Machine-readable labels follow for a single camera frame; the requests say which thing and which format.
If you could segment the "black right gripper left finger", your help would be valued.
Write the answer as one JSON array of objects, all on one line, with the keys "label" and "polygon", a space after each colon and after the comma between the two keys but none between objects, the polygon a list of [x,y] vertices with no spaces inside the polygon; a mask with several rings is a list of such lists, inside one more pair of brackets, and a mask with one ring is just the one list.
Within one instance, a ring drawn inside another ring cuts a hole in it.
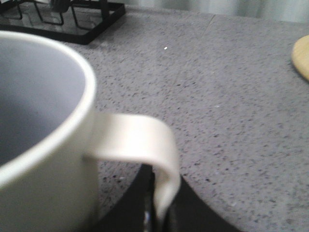
[{"label": "black right gripper left finger", "polygon": [[154,232],[153,167],[143,164],[128,190],[94,227],[94,232]]}]

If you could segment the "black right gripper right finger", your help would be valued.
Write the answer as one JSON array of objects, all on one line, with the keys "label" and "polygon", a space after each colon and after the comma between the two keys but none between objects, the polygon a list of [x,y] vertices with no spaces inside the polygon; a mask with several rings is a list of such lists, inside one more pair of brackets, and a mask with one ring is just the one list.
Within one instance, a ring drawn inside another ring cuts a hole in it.
[{"label": "black right gripper right finger", "polygon": [[168,232],[238,232],[239,229],[225,221],[206,205],[185,179],[166,218]]}]

